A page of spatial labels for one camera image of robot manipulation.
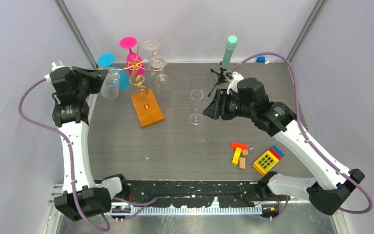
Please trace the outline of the clear tumbler wine glass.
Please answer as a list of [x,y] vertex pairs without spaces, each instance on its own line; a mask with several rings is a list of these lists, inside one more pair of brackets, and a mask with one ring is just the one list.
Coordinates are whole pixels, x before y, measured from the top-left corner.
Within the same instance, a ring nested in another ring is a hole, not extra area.
[[113,67],[108,67],[106,70],[108,70],[108,73],[101,87],[101,95],[106,99],[114,99],[119,95],[120,74]]

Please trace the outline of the clear champagne flute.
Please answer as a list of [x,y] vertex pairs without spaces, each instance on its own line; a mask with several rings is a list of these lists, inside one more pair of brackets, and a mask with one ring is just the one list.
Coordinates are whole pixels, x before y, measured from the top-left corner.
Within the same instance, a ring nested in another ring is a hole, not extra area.
[[203,121],[203,117],[199,113],[199,110],[202,105],[204,94],[201,90],[195,89],[191,91],[190,97],[192,101],[191,106],[193,109],[193,113],[190,115],[189,121],[192,125],[197,126],[197,125],[200,125]]

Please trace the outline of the clear round wine glass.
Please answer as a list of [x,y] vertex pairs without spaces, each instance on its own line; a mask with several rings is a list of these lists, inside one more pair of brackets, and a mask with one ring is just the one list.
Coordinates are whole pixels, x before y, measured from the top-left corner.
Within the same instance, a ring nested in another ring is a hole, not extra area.
[[169,77],[164,73],[164,68],[167,65],[168,60],[163,56],[156,56],[150,60],[150,66],[156,70],[157,76],[154,79],[156,91],[161,96],[167,96],[170,93],[169,90]]

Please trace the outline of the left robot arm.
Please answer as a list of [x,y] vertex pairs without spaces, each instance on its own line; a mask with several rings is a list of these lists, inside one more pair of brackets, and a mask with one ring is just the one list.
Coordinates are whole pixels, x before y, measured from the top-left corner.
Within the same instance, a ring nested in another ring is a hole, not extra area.
[[54,203],[72,221],[107,213],[112,208],[113,198],[123,202],[130,195],[122,174],[109,176],[97,185],[90,168],[87,97],[101,91],[107,75],[107,70],[59,66],[45,76],[55,89],[52,119],[63,148],[62,195],[56,197]]

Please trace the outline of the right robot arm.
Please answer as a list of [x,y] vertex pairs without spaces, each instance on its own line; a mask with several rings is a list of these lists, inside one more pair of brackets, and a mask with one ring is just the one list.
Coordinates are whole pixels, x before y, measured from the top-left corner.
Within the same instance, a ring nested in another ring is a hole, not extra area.
[[287,147],[313,175],[312,178],[267,172],[258,182],[261,198],[276,195],[308,200],[320,212],[333,215],[365,178],[359,169],[338,166],[338,161],[315,151],[313,138],[298,125],[296,114],[284,103],[270,101],[262,82],[244,78],[228,89],[217,89],[212,102],[203,110],[211,119],[250,119],[254,125]]

